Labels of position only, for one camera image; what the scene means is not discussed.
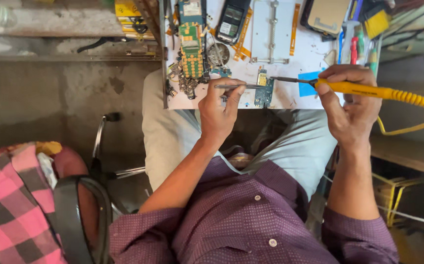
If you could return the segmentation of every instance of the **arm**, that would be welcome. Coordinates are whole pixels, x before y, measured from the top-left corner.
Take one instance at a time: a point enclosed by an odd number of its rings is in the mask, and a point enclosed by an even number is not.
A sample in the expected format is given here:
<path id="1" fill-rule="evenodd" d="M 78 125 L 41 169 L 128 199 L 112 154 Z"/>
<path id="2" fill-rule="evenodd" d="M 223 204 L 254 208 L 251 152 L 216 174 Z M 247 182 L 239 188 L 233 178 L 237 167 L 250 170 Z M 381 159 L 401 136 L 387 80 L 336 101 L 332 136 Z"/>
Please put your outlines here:
<path id="1" fill-rule="evenodd" d="M 201 138 L 178 167 L 140 207 L 139 213 L 186 206 L 205 168 L 231 133 L 238 113 L 238 102 L 245 89 L 245 86 L 235 89 L 227 101 L 227 106 L 222 107 L 220 96 L 225 90 L 215 89 L 215 86 L 237 84 L 245 83 L 228 78 L 210 81 L 207 96 L 199 102 Z"/>
<path id="2" fill-rule="evenodd" d="M 376 86 L 369 69 L 332 66 L 320 74 L 329 82 Z M 397 263 L 396 246 L 379 215 L 372 185 L 369 136 L 381 99 L 344 95 L 342 107 L 328 85 L 316 89 L 337 139 L 340 157 L 323 215 L 323 243 L 341 263 Z"/>
<path id="3" fill-rule="evenodd" d="M 220 96 L 225 91 L 215 89 L 215 85 L 225 84 L 244 82 L 228 78 L 210 81 L 207 96 L 199 102 L 201 138 L 142 205 L 138 214 L 121 216 L 109 227 L 109 251 L 116 263 L 176 262 L 169 245 L 171 236 L 205 168 L 231 133 L 238 113 L 238 102 L 244 93 L 244 86 L 235 89 L 227 106 L 222 107 Z"/>

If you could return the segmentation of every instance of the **person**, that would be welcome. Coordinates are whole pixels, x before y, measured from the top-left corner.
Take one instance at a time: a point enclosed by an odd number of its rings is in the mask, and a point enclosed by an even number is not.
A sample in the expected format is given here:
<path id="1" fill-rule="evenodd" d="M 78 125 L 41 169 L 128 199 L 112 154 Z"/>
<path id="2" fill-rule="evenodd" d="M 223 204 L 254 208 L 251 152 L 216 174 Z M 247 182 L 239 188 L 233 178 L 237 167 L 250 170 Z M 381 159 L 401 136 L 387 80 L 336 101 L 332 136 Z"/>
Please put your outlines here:
<path id="1" fill-rule="evenodd" d="M 320 78 L 376 86 L 373 73 L 335 65 Z M 324 110 L 284 111 L 284 133 L 243 171 L 218 152 L 233 129 L 245 87 L 221 106 L 236 79 L 211 80 L 188 110 L 162 109 L 161 72 L 144 83 L 146 168 L 154 193 L 138 214 L 110 227 L 116 263 L 397 263 L 375 203 L 369 134 L 381 107 L 372 97 L 345 96 L 341 106 L 320 85 Z M 336 144 L 340 158 L 324 212 L 320 244 L 305 228 L 311 196 Z"/>

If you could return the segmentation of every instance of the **mobile phone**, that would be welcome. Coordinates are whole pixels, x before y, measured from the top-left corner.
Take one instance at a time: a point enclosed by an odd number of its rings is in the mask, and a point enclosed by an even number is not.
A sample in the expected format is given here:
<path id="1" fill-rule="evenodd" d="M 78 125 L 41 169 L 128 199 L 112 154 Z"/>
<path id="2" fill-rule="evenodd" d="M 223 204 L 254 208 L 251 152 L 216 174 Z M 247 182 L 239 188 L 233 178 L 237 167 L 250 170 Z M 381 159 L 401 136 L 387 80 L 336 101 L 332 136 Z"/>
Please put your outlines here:
<path id="1" fill-rule="evenodd" d="M 251 0 L 226 0 L 218 22 L 215 38 L 220 42 L 235 45 L 243 29 Z"/>

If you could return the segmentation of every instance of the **hand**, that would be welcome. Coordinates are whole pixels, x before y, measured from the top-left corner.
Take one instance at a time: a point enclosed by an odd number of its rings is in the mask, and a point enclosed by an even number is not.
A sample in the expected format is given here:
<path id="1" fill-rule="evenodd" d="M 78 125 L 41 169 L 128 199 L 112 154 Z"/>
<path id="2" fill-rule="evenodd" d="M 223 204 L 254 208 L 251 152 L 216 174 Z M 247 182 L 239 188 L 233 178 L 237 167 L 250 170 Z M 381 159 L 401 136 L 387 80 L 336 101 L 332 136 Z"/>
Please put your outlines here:
<path id="1" fill-rule="evenodd" d="M 240 86 L 234 89 L 227 100 L 227 106 L 221 105 L 221 95 L 225 89 L 216 89 L 216 85 L 244 85 L 244 81 L 229 78 L 214 79 L 209 82 L 207 95 L 199 102 L 201 112 L 201 139 L 217 150 L 232 132 L 238 114 L 238 103 L 246 89 Z"/>
<path id="2" fill-rule="evenodd" d="M 350 81 L 376 87 L 375 76 L 370 69 L 360 65 L 333 65 L 319 74 L 328 82 Z M 329 131 L 342 148 L 367 145 L 373 123 L 381 108 L 380 98 L 344 94 L 346 103 L 342 107 L 339 98 L 327 84 L 316 88 L 321 104 L 328 116 Z"/>

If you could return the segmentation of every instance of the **white string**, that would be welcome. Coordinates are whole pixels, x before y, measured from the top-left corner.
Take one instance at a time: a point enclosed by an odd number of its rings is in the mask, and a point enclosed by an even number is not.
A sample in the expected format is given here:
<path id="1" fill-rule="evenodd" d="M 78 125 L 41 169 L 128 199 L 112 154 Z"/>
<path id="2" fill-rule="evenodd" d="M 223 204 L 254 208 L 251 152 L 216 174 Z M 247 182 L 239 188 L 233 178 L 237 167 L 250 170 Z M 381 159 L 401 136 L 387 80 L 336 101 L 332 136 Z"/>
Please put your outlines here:
<path id="1" fill-rule="evenodd" d="M 329 177 L 327 177 L 325 174 L 323 174 L 323 177 L 325 177 L 328 181 L 332 182 L 332 180 Z M 388 208 L 385 208 L 385 207 L 382 207 L 382 206 L 379 206 L 379 205 L 377 205 L 377 206 L 378 206 L 378 208 L 380 208 L 382 210 L 385 210 L 385 211 L 388 211 L 388 212 L 391 212 L 391 213 L 400 215 L 402 217 L 413 219 L 413 220 L 416 220 L 416 221 L 419 221 L 419 222 L 423 222 L 424 223 L 424 219 L 423 218 L 411 216 L 411 215 L 408 215 L 408 214 L 405 214 L 405 213 L 401 213 L 401 212 L 398 212 L 398 211 L 395 211 L 395 210 L 391 210 L 391 209 L 388 209 Z"/>

